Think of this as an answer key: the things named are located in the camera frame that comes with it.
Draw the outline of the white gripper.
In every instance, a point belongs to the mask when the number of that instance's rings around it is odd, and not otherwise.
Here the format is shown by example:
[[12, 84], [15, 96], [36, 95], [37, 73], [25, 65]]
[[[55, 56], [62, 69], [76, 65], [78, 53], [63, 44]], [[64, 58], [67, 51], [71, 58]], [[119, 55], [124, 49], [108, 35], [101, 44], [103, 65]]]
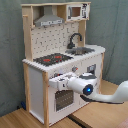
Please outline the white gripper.
[[68, 74], [63, 74], [49, 80], [49, 85], [57, 90], [66, 90], [69, 79], [71, 78]]

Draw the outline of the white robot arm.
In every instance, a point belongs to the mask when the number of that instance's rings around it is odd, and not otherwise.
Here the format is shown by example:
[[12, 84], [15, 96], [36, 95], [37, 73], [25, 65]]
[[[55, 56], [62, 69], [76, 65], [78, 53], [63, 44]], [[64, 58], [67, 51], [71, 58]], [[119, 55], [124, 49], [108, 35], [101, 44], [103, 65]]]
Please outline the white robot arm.
[[103, 95], [98, 93], [97, 77], [92, 73], [83, 73], [78, 76], [69, 72], [50, 79], [49, 85], [59, 91], [73, 90], [86, 102], [123, 104], [128, 101], [128, 81], [122, 82], [113, 95]]

